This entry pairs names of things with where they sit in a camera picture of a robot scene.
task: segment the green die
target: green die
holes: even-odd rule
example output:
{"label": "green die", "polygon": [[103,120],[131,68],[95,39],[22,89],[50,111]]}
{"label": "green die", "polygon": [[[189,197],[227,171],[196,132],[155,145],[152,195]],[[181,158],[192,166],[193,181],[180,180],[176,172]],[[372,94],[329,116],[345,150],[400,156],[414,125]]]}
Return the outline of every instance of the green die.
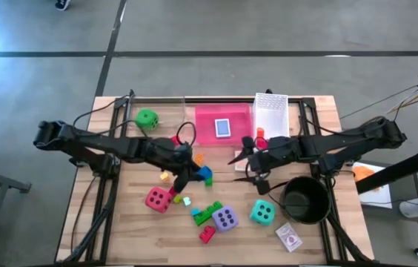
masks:
{"label": "green die", "polygon": [[275,206],[264,200],[257,200],[253,205],[250,218],[257,223],[270,225],[275,219]]}
{"label": "green die", "polygon": [[212,177],[209,177],[207,179],[204,180],[204,184],[209,187],[212,186]]}
{"label": "green die", "polygon": [[136,115],[135,123],[142,129],[153,130],[158,125],[158,114],[151,109],[144,108]]}

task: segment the shoe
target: shoe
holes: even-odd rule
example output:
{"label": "shoe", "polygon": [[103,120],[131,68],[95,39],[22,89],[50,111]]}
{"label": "shoe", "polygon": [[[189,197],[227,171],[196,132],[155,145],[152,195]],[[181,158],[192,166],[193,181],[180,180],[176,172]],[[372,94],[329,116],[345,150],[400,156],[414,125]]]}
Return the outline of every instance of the shoe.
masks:
{"label": "shoe", "polygon": [[58,10],[64,11],[69,6],[70,0],[58,0],[54,5]]}

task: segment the white container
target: white container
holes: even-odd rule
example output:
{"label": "white container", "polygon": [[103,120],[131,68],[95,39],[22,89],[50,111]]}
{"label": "white container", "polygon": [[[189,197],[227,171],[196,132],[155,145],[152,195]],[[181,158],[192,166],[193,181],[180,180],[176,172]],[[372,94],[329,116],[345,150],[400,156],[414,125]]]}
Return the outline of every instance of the white container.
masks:
{"label": "white container", "polygon": [[253,137],[258,127],[263,128],[266,140],[276,136],[290,136],[287,95],[257,93],[252,114]]}
{"label": "white container", "polygon": [[418,198],[414,200],[409,200],[409,201],[402,201],[399,206],[400,212],[402,212],[402,214],[408,218],[418,217],[418,205],[417,204],[418,204]]}

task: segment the wooden tabletop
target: wooden tabletop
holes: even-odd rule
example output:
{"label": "wooden tabletop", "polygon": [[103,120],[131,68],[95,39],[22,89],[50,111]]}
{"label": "wooden tabletop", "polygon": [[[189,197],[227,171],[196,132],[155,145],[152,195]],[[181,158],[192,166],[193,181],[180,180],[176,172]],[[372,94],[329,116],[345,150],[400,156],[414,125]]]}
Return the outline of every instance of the wooden tabletop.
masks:
{"label": "wooden tabletop", "polygon": [[[336,104],[332,96],[312,96],[316,100],[321,126],[333,131],[341,129]],[[114,97],[97,97],[93,109],[101,108],[113,101]],[[132,116],[140,108],[151,108],[159,115],[159,127],[151,136],[174,136],[177,127],[184,119],[194,121],[195,105],[186,104],[134,104]],[[299,132],[299,110],[297,105],[290,105],[290,132]],[[92,114],[89,131],[105,131],[109,128],[112,107]],[[182,131],[184,139],[190,140],[192,130]],[[134,126],[127,131],[128,136],[140,135]],[[227,163],[234,158],[234,151],[240,147],[224,146],[193,147],[194,153],[204,155],[204,164],[214,172],[212,188],[206,188],[203,182],[191,182],[182,192],[183,197],[190,197],[191,208],[206,209],[218,200],[223,205],[230,205],[239,218],[239,225],[225,233],[216,233],[213,239],[203,244],[199,239],[204,225],[214,226],[212,220],[197,227],[190,215],[190,207],[172,204],[165,214],[160,214],[145,205],[148,191],[154,187],[169,189],[172,182],[162,182],[160,170],[148,164],[124,163],[120,173],[117,201],[113,214],[113,225],[107,254],[107,264],[322,264],[325,254],[322,247],[319,225],[303,225],[291,222],[301,237],[303,244],[289,253],[275,235],[281,225],[287,222],[277,207],[276,217],[270,226],[262,226],[249,220],[248,216],[257,199],[271,201],[268,196],[259,196],[250,183],[233,182],[243,177]],[[293,163],[273,170],[271,185],[284,182],[300,175],[309,175],[306,164]],[[70,198],[70,205],[62,232],[56,260],[62,260],[70,253],[70,236],[76,219],[76,213],[85,190],[92,180],[90,169],[79,169]],[[80,216],[74,237],[74,247],[89,229],[95,203],[98,181],[95,181]],[[271,194],[278,199],[280,190]],[[352,174],[342,172],[336,177],[334,188],[336,203],[342,227],[360,250],[373,258],[371,242],[365,225],[356,185]],[[331,246],[335,258],[338,258],[334,232],[330,226]],[[100,252],[102,230],[99,232],[94,255]]]}

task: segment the blue screen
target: blue screen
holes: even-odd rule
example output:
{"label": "blue screen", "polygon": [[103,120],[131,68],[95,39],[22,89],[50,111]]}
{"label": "blue screen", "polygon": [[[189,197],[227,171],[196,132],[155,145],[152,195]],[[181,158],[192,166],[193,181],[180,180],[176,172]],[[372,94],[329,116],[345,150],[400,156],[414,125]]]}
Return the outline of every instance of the blue screen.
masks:
{"label": "blue screen", "polygon": [[218,121],[217,123],[217,134],[227,135],[229,134],[229,124],[227,121]]}

